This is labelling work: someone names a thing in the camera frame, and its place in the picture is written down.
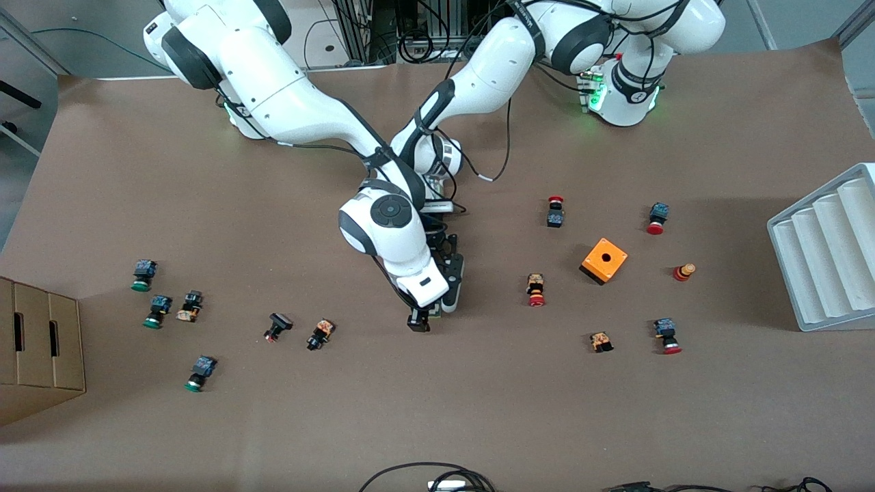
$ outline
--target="brown table surface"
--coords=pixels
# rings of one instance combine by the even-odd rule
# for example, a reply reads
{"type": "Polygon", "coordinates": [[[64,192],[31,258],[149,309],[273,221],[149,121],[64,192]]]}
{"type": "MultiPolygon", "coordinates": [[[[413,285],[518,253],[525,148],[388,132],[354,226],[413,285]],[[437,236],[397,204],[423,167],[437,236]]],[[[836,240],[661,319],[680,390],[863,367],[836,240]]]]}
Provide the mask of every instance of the brown table surface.
{"type": "MultiPolygon", "coordinates": [[[[314,74],[386,138],[445,67],[314,74]]],[[[81,299],[88,393],[0,429],[8,490],[357,490],[373,472],[448,460],[510,491],[649,480],[738,490],[820,477],[875,488],[875,332],[802,334],[766,220],[860,161],[869,137],[835,42],[678,57],[642,124],[613,128],[532,73],[514,97],[505,176],[465,171],[449,220],[466,257],[459,309],[414,334],[369,258],[337,230],[361,164],[243,138],[214,94],[176,80],[61,80],[61,104],[0,274],[81,299]],[[546,199],[565,197],[561,229],[546,199]],[[643,232],[656,201],[666,233],[643,232]],[[596,286],[607,237],[629,254],[596,286]],[[204,292],[195,325],[140,326],[152,293],[204,292]],[[681,284],[670,268],[694,262],[681,284]],[[526,306],[526,276],[547,305],[526,306]],[[262,338],[268,315],[295,328],[262,338]],[[316,322],[338,331],[323,350],[316,322]],[[660,354],[672,317],[683,353],[660,354]],[[594,354],[606,330],[616,349],[594,354]],[[219,359],[185,391],[201,354],[219,359]]],[[[445,125],[480,171],[504,111],[445,125]]],[[[437,470],[374,490],[424,490],[437,470]]]]}

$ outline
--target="orange button enclosure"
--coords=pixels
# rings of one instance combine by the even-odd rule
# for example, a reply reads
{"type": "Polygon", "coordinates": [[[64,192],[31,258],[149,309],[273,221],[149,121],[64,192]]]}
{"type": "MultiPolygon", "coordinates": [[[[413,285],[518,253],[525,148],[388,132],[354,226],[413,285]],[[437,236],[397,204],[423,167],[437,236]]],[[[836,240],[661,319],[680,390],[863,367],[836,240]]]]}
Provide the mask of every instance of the orange button enclosure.
{"type": "Polygon", "coordinates": [[[598,240],[598,244],[592,248],[589,255],[580,264],[580,270],[590,276],[599,285],[604,285],[616,275],[620,265],[626,261],[628,255],[625,251],[614,246],[604,237],[598,240]]]}

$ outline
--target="cable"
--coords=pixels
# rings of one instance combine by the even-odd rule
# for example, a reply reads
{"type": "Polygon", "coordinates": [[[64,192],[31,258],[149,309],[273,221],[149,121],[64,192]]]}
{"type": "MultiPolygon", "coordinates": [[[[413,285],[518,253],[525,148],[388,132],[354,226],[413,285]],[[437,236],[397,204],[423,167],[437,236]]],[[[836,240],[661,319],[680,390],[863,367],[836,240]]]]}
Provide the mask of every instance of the cable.
{"type": "Polygon", "coordinates": [[[347,50],[347,44],[343,42],[343,39],[342,39],[342,38],[340,37],[340,35],[337,33],[337,30],[334,29],[334,24],[331,24],[331,21],[333,21],[333,20],[334,20],[334,21],[337,21],[338,19],[336,19],[336,18],[335,18],[335,19],[332,19],[332,18],[328,15],[328,11],[326,10],[326,8],[325,8],[325,6],[322,4],[322,2],[318,2],[318,4],[319,4],[319,8],[322,9],[322,13],[325,14],[325,20],[327,20],[327,21],[328,21],[328,24],[331,26],[331,30],[334,32],[334,36],[337,37],[337,41],[340,43],[340,47],[343,48],[343,53],[346,53],[346,57],[349,58],[349,59],[351,60],[353,57],[349,56],[349,51],[347,50]]]}
{"type": "MultiPolygon", "coordinates": [[[[832,492],[832,489],[822,481],[814,477],[807,476],[802,479],[798,485],[792,485],[786,488],[775,488],[768,486],[758,486],[759,492],[815,492],[809,488],[809,485],[817,485],[823,489],[823,492],[832,492]]],[[[710,492],[732,492],[726,488],[712,487],[710,485],[679,485],[674,488],[667,488],[662,491],[654,488],[654,492],[682,492],[684,490],[709,490],[710,492]]]]}
{"type": "Polygon", "coordinates": [[[328,22],[328,23],[339,22],[339,20],[336,18],[324,18],[322,20],[318,20],[318,21],[314,22],[310,26],[310,29],[307,30],[307,33],[304,35],[304,66],[307,67],[307,70],[310,70],[310,63],[307,61],[307,39],[310,38],[310,33],[313,31],[313,28],[316,27],[316,24],[322,24],[324,22],[328,22]]]}
{"type": "Polygon", "coordinates": [[[444,18],[434,11],[430,5],[428,5],[424,0],[416,0],[417,3],[425,7],[425,9],[431,13],[434,17],[437,18],[437,21],[440,23],[441,27],[444,28],[444,32],[446,32],[446,42],[444,42],[444,47],[441,48],[440,53],[436,54],[434,58],[431,60],[421,61],[420,63],[426,63],[427,61],[437,60],[444,53],[446,53],[447,48],[450,47],[450,26],[444,21],[444,18]]]}
{"type": "Polygon", "coordinates": [[[404,463],[403,465],[395,465],[393,467],[388,467],[383,469],[377,473],[375,473],[371,478],[367,479],[364,485],[359,488],[359,492],[364,492],[368,485],[370,485],[374,480],[380,478],[381,476],[394,472],[396,470],[400,470],[403,468],[413,468],[413,467],[443,467],[443,468],[451,468],[452,471],[447,472],[445,474],[441,474],[437,479],[434,480],[434,483],[431,484],[429,488],[429,492],[435,492],[440,485],[440,482],[444,480],[446,477],[458,475],[466,480],[470,481],[471,487],[463,487],[456,488],[455,490],[461,491],[472,491],[472,492],[495,492],[495,487],[493,484],[482,474],[479,474],[475,471],[469,470],[465,467],[461,467],[459,465],[454,465],[452,463],[441,463],[435,461],[415,461],[413,463],[404,463]]]}
{"type": "Polygon", "coordinates": [[[625,20],[625,21],[627,21],[627,22],[640,22],[640,21],[642,21],[642,20],[648,20],[649,18],[654,18],[654,17],[656,17],[656,16],[658,16],[658,15],[660,15],[660,14],[663,14],[663,13],[665,13],[665,12],[667,12],[667,11],[670,11],[670,10],[672,10],[672,9],[675,9],[675,8],[677,8],[677,6],[680,5],[680,4],[681,4],[681,0],[678,0],[677,2],[674,2],[673,4],[669,5],[668,7],[665,7],[665,8],[660,9],[660,10],[658,10],[658,11],[652,13],[652,14],[647,14],[646,16],[644,16],[644,17],[639,17],[639,18],[624,18],[624,17],[622,17],[622,16],[618,16],[618,15],[612,15],[611,17],[612,17],[612,18],[615,18],[615,19],[617,19],[617,20],[625,20]]]}
{"type": "Polygon", "coordinates": [[[251,128],[252,131],[254,131],[255,133],[257,133],[259,137],[261,137],[261,138],[263,138],[263,139],[265,139],[265,140],[267,140],[267,141],[269,141],[269,142],[273,142],[274,144],[285,145],[285,146],[287,146],[287,147],[293,147],[293,148],[294,148],[294,147],[298,147],[298,148],[301,148],[301,149],[328,149],[328,150],[332,150],[332,151],[341,151],[341,152],[346,152],[347,154],[353,154],[353,155],[354,155],[355,157],[357,157],[357,158],[364,158],[364,156],[362,156],[361,154],[359,154],[359,152],[357,152],[357,151],[355,151],[355,150],[353,150],[353,149],[345,149],[345,148],[343,148],[343,147],[338,147],[337,145],[326,145],[326,144],[286,144],[285,142],[279,142],[279,141],[277,141],[275,138],[273,138],[273,137],[271,137],[271,136],[269,136],[269,135],[264,135],[261,131],[259,131],[259,130],[256,128],[256,126],[255,126],[254,124],[252,124],[252,122],[249,121],[249,117],[244,116],[244,115],[242,114],[242,112],[240,111],[240,108],[238,108],[238,105],[232,103],[232,102],[228,99],[228,95],[225,94],[225,91],[223,91],[223,90],[220,89],[220,88],[216,88],[216,92],[218,92],[218,93],[219,93],[219,96],[221,96],[221,97],[225,100],[225,107],[230,108],[231,111],[232,111],[235,115],[238,115],[243,121],[246,122],[247,125],[249,125],[249,128],[251,128]]]}
{"type": "Polygon", "coordinates": [[[340,5],[337,3],[337,0],[331,0],[331,3],[334,4],[334,8],[337,9],[338,12],[341,12],[344,14],[343,17],[349,19],[349,22],[353,23],[354,26],[358,27],[359,29],[369,29],[370,28],[370,25],[369,25],[370,23],[362,24],[360,20],[354,19],[352,16],[350,16],[349,12],[341,9],[340,5]]]}
{"type": "Polygon", "coordinates": [[[555,83],[559,84],[560,86],[562,86],[562,87],[564,87],[564,88],[571,89],[571,90],[573,90],[574,92],[580,93],[580,89],[579,89],[579,88],[573,88],[572,86],[567,85],[567,84],[565,84],[564,82],[560,81],[559,79],[557,79],[556,77],[554,77],[552,74],[550,74],[550,72],[544,70],[543,67],[541,67],[541,65],[544,65],[544,64],[543,64],[542,62],[539,61],[538,64],[535,65],[535,68],[537,68],[538,70],[544,72],[545,75],[547,75],[548,77],[550,77],[555,83]]]}
{"type": "MultiPolygon", "coordinates": [[[[614,31],[616,31],[616,29],[614,29],[614,30],[611,31],[612,39],[613,39],[613,32],[614,32],[614,31]]],[[[608,53],[608,54],[604,54],[604,53],[602,53],[602,56],[603,56],[603,57],[606,57],[606,58],[612,58],[612,57],[614,57],[614,56],[617,56],[617,50],[620,49],[620,46],[623,46],[623,43],[625,43],[626,40],[627,40],[628,38],[629,38],[629,31],[626,31],[626,35],[623,36],[623,39],[621,39],[621,40],[619,41],[619,43],[617,43],[617,45],[613,48],[613,51],[610,52],[610,53],[608,53]]]]}
{"type": "Polygon", "coordinates": [[[401,34],[401,37],[398,39],[398,45],[401,49],[398,53],[401,55],[402,60],[412,63],[414,65],[420,65],[423,63],[429,63],[434,60],[437,60],[446,53],[446,50],[450,47],[450,26],[444,21],[444,18],[438,14],[434,9],[431,8],[424,0],[416,0],[418,4],[421,4],[425,9],[432,15],[437,21],[440,23],[441,27],[446,32],[446,41],[444,42],[444,47],[441,48],[440,52],[431,57],[431,54],[434,53],[435,45],[434,40],[431,38],[428,32],[420,27],[414,27],[413,29],[409,29],[401,34]],[[425,38],[428,41],[428,46],[425,49],[425,53],[422,56],[414,57],[410,54],[410,50],[407,48],[407,43],[405,43],[408,36],[420,34],[421,37],[425,38]]]}
{"type": "Polygon", "coordinates": [[[474,35],[474,33],[475,33],[475,32],[478,32],[478,31],[480,31],[480,30],[482,30],[482,29],[486,26],[487,21],[489,20],[489,18],[490,18],[490,17],[491,17],[491,16],[492,16],[492,15],[493,15],[493,14],[494,14],[499,8],[500,8],[500,7],[504,6],[504,4],[505,4],[505,2],[503,2],[503,1],[502,1],[502,2],[498,2],[498,3],[493,7],[493,9],[490,10],[489,12],[487,12],[486,15],[483,16],[483,18],[482,18],[482,19],[481,19],[476,25],[474,25],[474,27],[468,32],[468,36],[465,38],[464,41],[462,41],[462,46],[460,46],[460,47],[458,48],[458,50],[456,51],[456,56],[452,57],[452,61],[450,62],[450,66],[446,68],[446,75],[444,75],[444,80],[447,80],[447,79],[450,78],[450,73],[452,72],[452,67],[453,67],[454,65],[456,65],[456,61],[459,60],[459,55],[462,54],[462,52],[465,50],[465,46],[468,46],[468,42],[471,41],[471,37],[474,35]]]}
{"type": "Polygon", "coordinates": [[[33,31],[33,32],[31,32],[31,34],[40,34],[43,32],[57,32],[57,31],[85,32],[86,34],[91,34],[93,36],[97,36],[100,39],[103,39],[105,41],[108,41],[109,43],[112,43],[116,47],[125,51],[127,54],[132,54],[132,55],[136,56],[137,58],[139,58],[140,60],[145,61],[146,63],[153,65],[154,67],[158,67],[167,73],[170,73],[170,74],[173,73],[169,68],[165,67],[164,65],[161,65],[160,63],[157,63],[154,60],[149,60],[148,58],[144,57],[143,55],[141,55],[139,53],[132,52],[128,48],[126,48],[122,45],[119,45],[118,43],[116,43],[112,39],[107,38],[106,36],[104,36],[102,34],[98,34],[97,32],[89,31],[88,29],[79,29],[78,27],[53,27],[52,29],[40,29],[38,31],[33,31]]]}
{"type": "Polygon", "coordinates": [[[732,492],[726,488],[711,487],[708,485],[681,485],[675,488],[669,488],[666,492],[681,492],[682,490],[710,490],[711,492],[732,492]]]}
{"type": "MultiPolygon", "coordinates": [[[[371,257],[371,259],[374,260],[374,264],[376,264],[376,265],[377,265],[377,268],[380,269],[380,271],[382,272],[383,276],[386,278],[386,281],[388,282],[388,284],[392,286],[392,290],[395,291],[395,295],[397,295],[398,298],[399,298],[404,304],[407,305],[407,307],[409,307],[410,309],[415,309],[415,310],[420,310],[420,309],[422,309],[422,308],[420,308],[419,306],[417,306],[416,301],[413,300],[413,298],[410,296],[410,294],[408,294],[407,292],[402,292],[401,289],[399,289],[398,286],[395,285],[395,282],[392,282],[392,277],[389,276],[389,273],[386,271],[386,267],[383,266],[382,263],[380,263],[380,262],[377,260],[377,257],[371,257]]],[[[374,481],[374,479],[375,479],[376,477],[378,477],[378,476],[379,476],[379,475],[374,475],[373,477],[371,477],[370,480],[368,480],[364,485],[361,486],[361,490],[364,490],[365,487],[367,487],[368,484],[370,484],[370,482],[374,481]]]]}
{"type": "Polygon", "coordinates": [[[462,149],[460,149],[459,146],[456,145],[455,142],[450,140],[450,138],[446,135],[446,133],[444,133],[443,130],[441,130],[439,128],[435,129],[436,131],[439,131],[440,134],[444,136],[444,138],[446,138],[447,140],[450,140],[450,143],[452,144],[452,146],[455,147],[456,150],[462,154],[462,158],[468,162],[468,166],[471,167],[471,171],[474,174],[476,174],[478,178],[483,179],[484,181],[489,181],[490,183],[494,182],[498,178],[500,178],[501,175],[504,174],[505,169],[508,168],[508,161],[510,159],[510,103],[511,103],[511,101],[513,101],[513,98],[507,100],[507,150],[505,151],[505,154],[504,154],[504,164],[501,165],[501,169],[498,171],[498,174],[496,174],[494,178],[489,178],[487,176],[484,176],[483,174],[480,174],[477,171],[477,169],[474,168],[474,164],[471,162],[471,159],[468,158],[468,156],[462,151],[462,149]]]}
{"type": "Polygon", "coordinates": [[[823,488],[823,492],[832,492],[832,488],[830,488],[827,484],[822,481],[817,480],[813,476],[807,476],[802,479],[799,485],[794,485],[792,487],[787,488],[775,488],[775,487],[759,487],[759,492],[814,492],[809,488],[809,485],[817,485],[823,488]]]}
{"type": "Polygon", "coordinates": [[[647,70],[644,71],[644,77],[641,79],[641,90],[646,90],[644,85],[648,83],[648,75],[650,68],[654,65],[654,58],[656,58],[656,46],[654,46],[654,39],[650,38],[650,61],[647,63],[647,70]]]}

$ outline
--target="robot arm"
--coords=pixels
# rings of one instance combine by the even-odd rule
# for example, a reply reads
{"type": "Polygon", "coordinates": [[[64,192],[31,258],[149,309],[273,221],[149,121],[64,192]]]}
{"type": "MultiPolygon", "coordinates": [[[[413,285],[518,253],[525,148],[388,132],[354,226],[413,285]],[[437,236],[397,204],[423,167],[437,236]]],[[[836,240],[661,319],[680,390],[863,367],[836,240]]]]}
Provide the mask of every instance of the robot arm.
{"type": "MultiPolygon", "coordinates": [[[[558,1],[528,5],[541,30],[543,59],[579,73],[599,60],[610,35],[607,16],[558,1]]],[[[536,42],[519,18],[503,18],[489,31],[465,66],[435,87],[425,103],[395,138],[392,149],[416,172],[446,178],[435,163],[449,163],[455,174],[461,160],[454,148],[431,133],[445,119],[491,113],[508,102],[535,61],[536,42]]]]}
{"type": "MultiPolygon", "coordinates": [[[[618,126],[636,124],[644,118],[675,52],[700,53],[710,48],[725,26],[723,14],[713,0],[591,3],[599,10],[564,0],[527,2],[525,8],[543,39],[544,53],[539,61],[568,75],[581,74],[599,61],[612,30],[639,33],[630,34],[622,60],[611,60],[601,67],[610,80],[604,87],[597,86],[599,91],[591,99],[590,109],[618,126]]],[[[438,84],[416,110],[392,139],[392,149],[427,176],[445,179],[446,171],[455,174],[461,166],[454,150],[460,148],[459,142],[431,132],[449,117],[490,113],[504,105],[529,70],[535,48],[534,39],[519,18],[499,21],[465,67],[438,84]]]]}
{"type": "Polygon", "coordinates": [[[427,308],[449,285],[426,245],[418,213],[426,198],[423,179],[349,105],[309,81],[282,48],[278,16],[271,23],[262,11],[269,3],[201,0],[193,9],[191,2],[168,0],[168,11],[143,36],[155,59],[180,79],[222,94],[232,122],[247,137],[292,146],[347,141],[376,178],[366,179],[340,209],[341,233],[356,250],[381,257],[396,288],[427,308]]]}

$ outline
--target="cardboard box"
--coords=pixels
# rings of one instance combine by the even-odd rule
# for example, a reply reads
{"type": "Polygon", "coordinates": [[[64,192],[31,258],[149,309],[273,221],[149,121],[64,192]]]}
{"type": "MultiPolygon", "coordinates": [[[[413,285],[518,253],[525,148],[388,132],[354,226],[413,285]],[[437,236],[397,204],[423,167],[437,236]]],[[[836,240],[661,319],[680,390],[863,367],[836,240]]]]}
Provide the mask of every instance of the cardboard box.
{"type": "Polygon", "coordinates": [[[79,304],[0,278],[0,425],[83,393],[79,304]]]}

